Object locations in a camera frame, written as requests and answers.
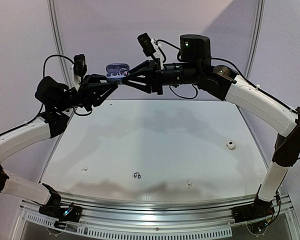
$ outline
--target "cylindrical motor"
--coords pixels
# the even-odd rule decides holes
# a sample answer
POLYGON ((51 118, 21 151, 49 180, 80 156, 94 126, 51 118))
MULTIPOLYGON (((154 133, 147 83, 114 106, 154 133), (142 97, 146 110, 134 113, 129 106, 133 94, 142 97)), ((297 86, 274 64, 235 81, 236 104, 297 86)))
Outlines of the cylindrical motor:
POLYGON ((163 86, 197 84, 198 71, 195 64, 191 63, 169 63, 164 64, 160 78, 163 86))

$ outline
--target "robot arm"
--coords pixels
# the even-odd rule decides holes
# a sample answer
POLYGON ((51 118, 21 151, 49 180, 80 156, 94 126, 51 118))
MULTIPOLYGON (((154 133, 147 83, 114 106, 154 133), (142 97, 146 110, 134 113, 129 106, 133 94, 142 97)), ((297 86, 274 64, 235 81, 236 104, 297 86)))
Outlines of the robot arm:
MULTIPOLYGON (((141 36, 138 37, 139 42, 154 42, 146 33, 141 36)), ((140 44, 145 53, 156 51, 155 48, 150 49, 151 44, 144 42, 140 44)), ((180 36, 178 60, 183 63, 164 64, 163 69, 158 59, 145 61, 131 69, 122 83, 158 95, 163 94, 163 86, 196 85, 221 101, 250 111, 276 129, 278 137, 275 152, 254 203, 232 209, 236 222, 266 217, 269 211, 274 212, 272 200, 288 169, 296 163, 300 154, 300 107, 287 108, 229 67, 212 66, 210 40, 206 36, 180 36)))
POLYGON ((84 55, 74 57, 73 85, 57 83, 50 76, 41 80, 35 97, 42 102, 45 111, 33 121, 16 126, 0 134, 0 193, 10 194, 34 201, 41 205, 41 214, 58 218, 60 222, 78 222, 82 208, 62 206, 61 196, 49 185, 37 184, 3 169, 1 163, 14 153, 37 142, 54 138, 62 134, 70 119, 64 112, 72 108, 99 106, 117 87, 116 83, 107 83, 105 76, 87 75, 84 55))

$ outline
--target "vent grille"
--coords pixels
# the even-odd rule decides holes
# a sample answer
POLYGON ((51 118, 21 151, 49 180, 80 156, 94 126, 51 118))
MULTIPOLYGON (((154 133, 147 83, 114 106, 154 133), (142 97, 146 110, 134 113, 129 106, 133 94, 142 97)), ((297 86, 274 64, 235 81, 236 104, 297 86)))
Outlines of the vent grille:
POLYGON ((232 237, 231 227, 226 227, 211 231, 201 231, 185 234, 126 234, 113 233, 91 229, 90 227, 80 227, 77 230, 79 235, 98 238, 103 240, 213 240, 232 237))
MULTIPOLYGON (((26 220, 41 226, 54 228, 55 221, 32 213, 27 213, 26 220)), ((85 237, 102 240, 214 240, 232 237, 231 227, 224 227, 210 231, 200 231, 194 233, 123 233, 114 231, 103 231, 88 226, 78 226, 76 232, 67 233, 81 235, 85 237)))

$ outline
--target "white table surface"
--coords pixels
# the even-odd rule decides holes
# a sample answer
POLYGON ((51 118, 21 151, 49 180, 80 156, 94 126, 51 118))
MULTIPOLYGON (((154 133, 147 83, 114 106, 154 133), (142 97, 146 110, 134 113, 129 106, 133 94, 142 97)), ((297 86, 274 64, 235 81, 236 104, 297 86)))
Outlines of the white table surface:
POLYGON ((82 196, 180 203, 255 194, 266 171, 231 103, 108 100, 72 118, 42 182, 82 196))

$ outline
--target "metal frame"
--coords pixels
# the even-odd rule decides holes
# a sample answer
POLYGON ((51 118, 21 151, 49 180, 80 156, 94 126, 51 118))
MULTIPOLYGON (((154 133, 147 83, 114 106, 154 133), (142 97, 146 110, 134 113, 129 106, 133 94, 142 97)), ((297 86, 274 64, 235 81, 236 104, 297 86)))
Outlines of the metal frame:
MULTIPOLYGON (((63 195, 64 199, 73 201, 73 195, 63 195)), ((289 228, 293 240, 298 240, 294 233, 298 227, 292 203, 287 194, 281 197, 282 205, 280 214, 290 217, 289 228)), ((224 199, 215 202, 193 202, 193 203, 144 203, 140 205, 135 202, 109 202, 104 199, 87 200, 85 197, 76 197, 76 205, 84 207, 79 223, 67 223, 65 232, 98 239, 135 239, 142 240, 199 240, 220 239, 232 236, 231 228, 243 223, 235 223, 231 216, 233 206, 252 203, 252 196, 237 199, 224 199)), ((29 221, 50 229, 56 219, 38 213, 39 206, 28 201, 22 201, 17 228, 13 240, 20 240, 25 222, 29 221)))
MULTIPOLYGON (((48 11, 49 11, 49 16, 50 16, 50 22, 51 22, 51 30, 52 30, 52 34, 53 34, 53 39, 54 39, 54 44, 55 44, 55 49, 56 49, 56 53, 59 55, 65 55, 64 54, 64 49, 62 46, 62 41, 61 41, 61 37, 60 37, 60 31, 59 31, 59 24, 58 24, 58 19, 57 19, 57 9, 56 9, 56 3, 55 0, 47 0, 47 4, 48 4, 48 11)), ((60 68, 61 68, 61 72, 63 75, 63 79, 64 82, 71 88, 73 87, 73 82, 70 80, 71 79, 71 73, 69 71, 69 69, 67 68, 67 62, 63 57, 59 57, 59 63, 60 63, 60 68)), ((71 118, 74 116, 74 111, 71 109, 69 111, 69 121, 71 121, 71 118)), ((46 158, 44 167, 43 167, 43 171, 40 175, 39 178, 39 183, 42 180, 42 177, 44 176, 47 167, 50 163, 50 160, 62 138, 63 134, 57 136, 57 138, 55 139, 55 142, 52 145, 51 151, 48 155, 48 157, 46 158)))
POLYGON ((250 43, 250 52, 249 52, 248 61, 246 63, 245 70, 244 70, 244 75, 246 78, 249 78, 251 69, 252 69, 252 66, 254 63, 254 59, 255 59, 255 55, 256 55, 256 51, 257 51, 258 40, 259 40, 259 35, 260 35, 260 30, 261 30, 261 23, 262 23, 264 8, 265 8, 265 0, 258 0, 258 6, 257 6, 257 10, 255 13, 255 18, 254 18, 252 39, 251 39, 251 43, 250 43))

